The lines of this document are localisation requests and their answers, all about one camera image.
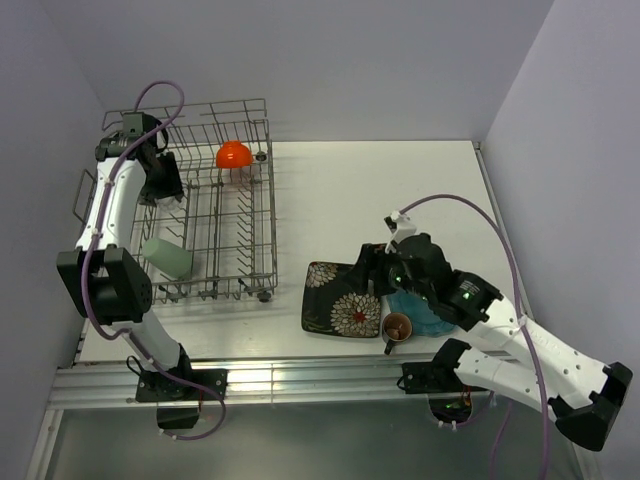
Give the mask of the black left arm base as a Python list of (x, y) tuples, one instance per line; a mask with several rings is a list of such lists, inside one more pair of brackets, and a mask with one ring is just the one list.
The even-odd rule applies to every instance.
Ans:
[(217, 401), (226, 394), (226, 369), (194, 370), (189, 385), (170, 380), (154, 371), (139, 374), (135, 401), (156, 404), (159, 428), (182, 431), (193, 428), (200, 419), (203, 403)]

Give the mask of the black square floral plate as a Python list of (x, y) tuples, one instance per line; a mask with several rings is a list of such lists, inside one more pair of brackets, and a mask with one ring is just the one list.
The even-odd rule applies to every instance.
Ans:
[(381, 300), (358, 294), (344, 277), (352, 265), (314, 261), (308, 265), (301, 328), (319, 335), (370, 339), (380, 333)]

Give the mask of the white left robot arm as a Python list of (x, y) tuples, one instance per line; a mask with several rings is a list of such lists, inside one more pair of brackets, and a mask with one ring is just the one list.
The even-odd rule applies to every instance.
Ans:
[(183, 399), (195, 386), (189, 357), (152, 310), (152, 283), (129, 249), (138, 206), (180, 202), (184, 190), (168, 135), (142, 111), (124, 114), (122, 128), (96, 148), (96, 190), (83, 232), (56, 267), (78, 312), (105, 340), (124, 339), (159, 388)]

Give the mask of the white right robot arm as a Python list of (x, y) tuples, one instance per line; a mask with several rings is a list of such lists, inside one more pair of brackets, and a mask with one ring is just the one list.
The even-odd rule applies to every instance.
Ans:
[(429, 384), (491, 390), (549, 416), (573, 443), (603, 449), (632, 371), (582, 354), (517, 313), (496, 287), (453, 269), (429, 235), (411, 235), (388, 247), (363, 245), (345, 279), (357, 293), (412, 294), (467, 333), (467, 340), (446, 340), (422, 372), (410, 374), (409, 392)]

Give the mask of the light green cup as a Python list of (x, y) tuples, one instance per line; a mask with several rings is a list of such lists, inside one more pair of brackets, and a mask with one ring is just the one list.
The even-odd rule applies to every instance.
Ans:
[(185, 279), (192, 273), (193, 253), (161, 238), (150, 238), (142, 245), (143, 257), (173, 279)]

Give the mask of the orange bowl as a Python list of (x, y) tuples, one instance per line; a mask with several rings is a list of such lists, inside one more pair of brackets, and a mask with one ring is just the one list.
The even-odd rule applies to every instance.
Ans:
[(253, 163), (253, 155), (248, 146), (240, 141), (224, 142), (215, 156), (215, 165), (219, 169), (241, 169)]

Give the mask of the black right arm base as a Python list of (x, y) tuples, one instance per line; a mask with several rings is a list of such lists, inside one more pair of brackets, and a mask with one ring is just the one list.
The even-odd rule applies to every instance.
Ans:
[(432, 360), (403, 363), (396, 386), (407, 395), (462, 393), (467, 385), (454, 369), (460, 366), (462, 354), (470, 350), (468, 343), (448, 339)]

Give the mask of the brown mug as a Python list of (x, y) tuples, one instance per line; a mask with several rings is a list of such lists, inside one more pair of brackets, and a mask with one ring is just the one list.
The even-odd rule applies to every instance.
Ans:
[(382, 320), (381, 333), (385, 343), (384, 354), (390, 355), (396, 346), (411, 337), (413, 333), (412, 323), (402, 313), (390, 313)]

